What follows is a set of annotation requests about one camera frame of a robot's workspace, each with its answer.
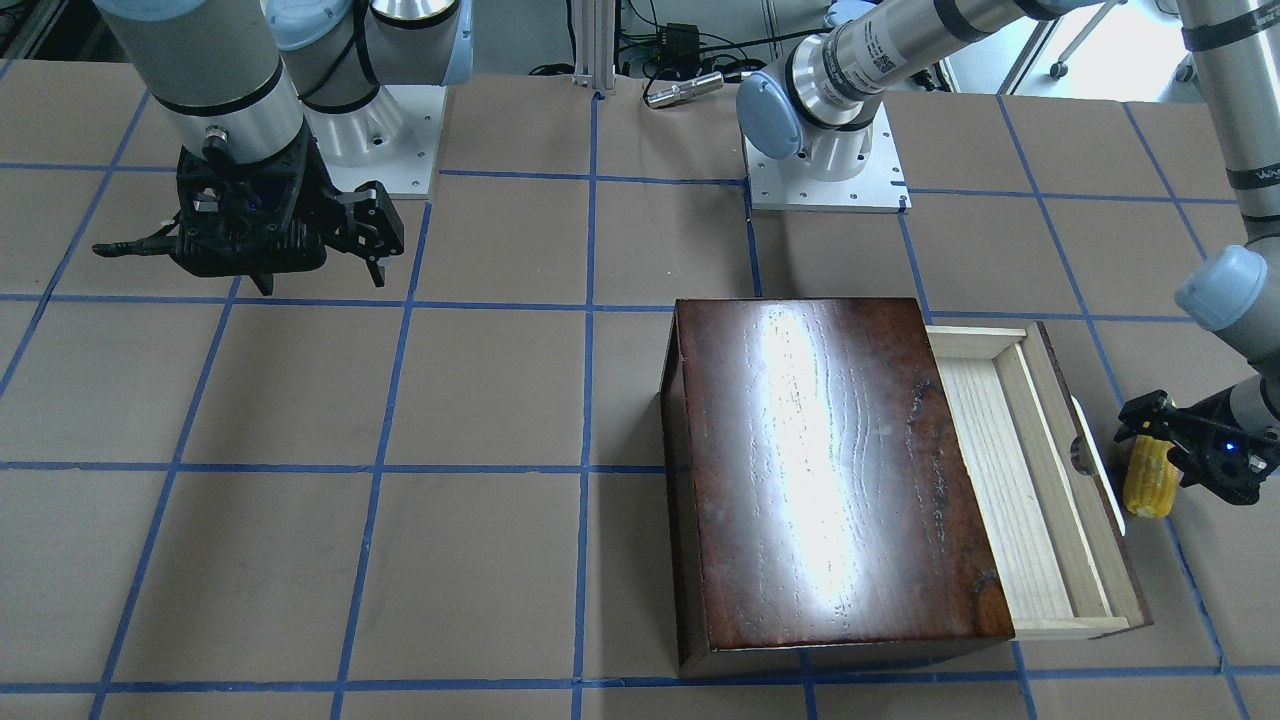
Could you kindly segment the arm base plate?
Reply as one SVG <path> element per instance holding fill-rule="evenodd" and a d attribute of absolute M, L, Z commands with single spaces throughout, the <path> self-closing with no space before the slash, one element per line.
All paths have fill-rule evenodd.
<path fill-rule="evenodd" d="M 887 108 L 856 131 L 808 132 L 801 151 L 768 158 L 742 141 L 751 206 L 763 211 L 905 213 L 913 206 Z"/>
<path fill-rule="evenodd" d="M 392 199 L 429 200 L 436 177 L 448 88 L 384 86 L 371 102 L 306 117 L 337 188 L 378 181 Z"/>

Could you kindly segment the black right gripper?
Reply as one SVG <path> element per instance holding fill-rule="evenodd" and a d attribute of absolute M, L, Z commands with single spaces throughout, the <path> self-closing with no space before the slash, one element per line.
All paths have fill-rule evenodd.
<path fill-rule="evenodd" d="M 387 286 L 387 263 L 404 254 L 404 224 L 384 183 L 371 179 L 339 193 L 312 135 L 291 142 L 300 187 L 291 219 L 291 260 L 324 261 L 325 247 L 364 260 L 375 287 Z M 246 275 L 261 297 L 274 295 L 274 274 Z"/>

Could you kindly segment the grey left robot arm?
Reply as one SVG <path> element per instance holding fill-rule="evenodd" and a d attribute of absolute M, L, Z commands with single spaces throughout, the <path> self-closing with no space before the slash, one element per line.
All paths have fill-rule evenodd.
<path fill-rule="evenodd" d="M 832 187 L 865 170 L 884 91 L 1027 20 L 1036 29 L 1001 90 L 1016 88 L 1078 1 L 836 1 L 824 29 L 751 72 L 737 92 L 749 150 L 787 178 Z M 1178 306 L 1243 356 L 1253 375 L 1178 407 L 1162 391 L 1128 400 L 1116 441 L 1134 447 L 1123 488 L 1155 488 L 1174 468 L 1233 505 L 1260 500 L 1277 475 L 1277 4 L 1179 1 L 1185 82 L 1210 110 L 1245 242 L 1204 260 Z"/>

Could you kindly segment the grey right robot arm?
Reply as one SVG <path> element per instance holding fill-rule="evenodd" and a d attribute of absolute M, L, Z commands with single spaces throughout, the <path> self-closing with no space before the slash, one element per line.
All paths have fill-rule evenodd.
<path fill-rule="evenodd" d="M 198 278 L 280 274 L 329 252 L 376 287 L 406 249 L 381 176 L 346 188 L 412 137 L 396 86 L 462 85 L 474 70 L 470 1 L 100 1 L 106 27 L 180 136 L 178 209 L 100 258 L 168 258 Z"/>

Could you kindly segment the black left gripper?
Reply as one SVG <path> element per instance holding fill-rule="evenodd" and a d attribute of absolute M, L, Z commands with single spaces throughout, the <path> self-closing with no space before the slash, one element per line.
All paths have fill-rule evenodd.
<path fill-rule="evenodd" d="M 1230 389 L 1189 407 L 1175 405 L 1165 391 L 1152 391 L 1128 400 L 1117 421 L 1117 443 L 1144 436 L 1175 445 L 1167 459 L 1181 473 L 1181 488 L 1198 486 L 1234 506 L 1260 501 L 1263 480 L 1249 466 L 1258 433 L 1236 419 Z"/>

